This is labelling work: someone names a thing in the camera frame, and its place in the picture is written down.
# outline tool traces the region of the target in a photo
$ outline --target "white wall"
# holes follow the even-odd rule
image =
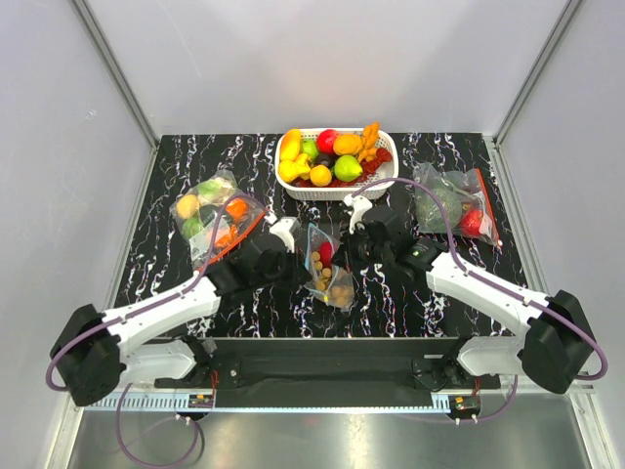
[[[504,143],[552,292],[576,294],[607,352],[597,389],[625,463],[625,3],[586,2]]]
[[[40,468],[62,395],[48,354],[101,308],[148,147],[66,0],[0,15],[0,466]]]
[[[565,0],[90,0],[155,131],[494,133]]]

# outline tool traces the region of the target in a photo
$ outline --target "plastic bag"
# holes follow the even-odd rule
[[[194,269],[206,260],[217,214],[228,198],[243,193],[236,188],[230,171],[218,171],[207,181],[179,196],[169,211],[188,243]],[[245,199],[231,201],[219,224],[211,262],[220,259],[241,242],[262,220],[265,211]]]
[[[305,266],[312,280],[305,287],[314,298],[326,305],[346,311],[354,302],[352,274],[330,260],[339,248],[339,241],[324,233],[316,225],[309,225]]]
[[[473,237],[500,245],[492,207],[479,169],[467,173],[439,173],[431,163],[419,163],[413,179],[430,189],[442,202],[455,235]],[[416,190],[417,220],[422,233],[445,233],[442,215],[433,199]]]

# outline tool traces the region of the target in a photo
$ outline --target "black marble surface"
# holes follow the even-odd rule
[[[295,216],[305,227],[317,223],[340,238],[349,222],[340,202],[296,201],[276,182],[273,167],[279,135],[183,135],[163,137],[147,187],[132,246],[116,298],[125,306],[176,286],[191,275],[188,246],[169,214],[176,197],[228,169],[240,188],[280,216]],[[457,237],[460,254],[499,277],[525,285],[521,260],[497,188],[481,134],[392,134],[400,169],[411,178],[417,162],[439,170],[477,167],[487,185],[503,246]],[[412,190],[394,185],[375,203],[407,212],[406,225],[418,233]],[[355,301],[348,313],[313,300],[306,288],[289,297],[258,290],[254,301],[212,318],[194,321],[187,330],[216,337],[418,337],[498,335],[500,324],[454,299],[431,291],[411,291],[391,284],[377,268],[355,273]]]

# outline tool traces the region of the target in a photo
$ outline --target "basket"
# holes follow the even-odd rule
[[[326,129],[300,129],[302,132],[303,140],[316,140],[321,132]],[[333,129],[339,134],[358,134],[362,135],[363,129]],[[278,174],[277,167],[280,164],[280,148],[282,147],[282,139],[280,138],[275,149],[275,178],[286,189],[286,192],[297,200],[343,200],[348,193],[355,192],[358,188],[366,186],[373,181],[378,181],[384,178],[396,178],[399,174],[399,162],[397,159],[397,149],[395,142],[389,134],[383,131],[378,131],[378,141],[375,146],[378,148],[387,149],[393,155],[393,161],[382,163],[375,174],[371,175],[364,183],[356,183],[348,188],[296,188],[290,184],[285,183]],[[369,199],[379,198],[384,195],[384,192],[393,185],[393,181],[390,181],[380,186],[376,186],[372,189],[367,189],[362,193]]]

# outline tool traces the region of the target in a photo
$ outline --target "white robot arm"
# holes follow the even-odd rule
[[[168,291],[130,306],[99,313],[93,305],[74,312],[50,356],[76,342],[62,356],[57,370],[77,405],[90,405],[119,385],[156,380],[201,383],[208,375],[210,350],[185,336],[168,343],[150,340],[191,320],[215,315],[223,304],[238,304],[266,285],[288,291],[310,279],[295,251],[293,231],[299,223],[283,218],[268,234],[253,234],[226,258]],[[102,330],[77,341],[85,330]]]
[[[460,338],[442,359],[415,361],[413,371],[429,383],[427,387],[460,385],[467,376],[517,374],[553,393],[566,392],[593,348],[536,306],[557,312],[594,340],[574,296],[560,291],[551,298],[479,269],[457,254],[456,262],[447,246],[427,237],[415,239],[389,207],[372,208],[363,197],[347,197],[346,203],[354,212],[337,262],[347,259],[354,269],[359,269],[358,263],[380,263],[398,276],[421,281],[419,286],[426,283],[432,291],[462,301],[515,334]]]

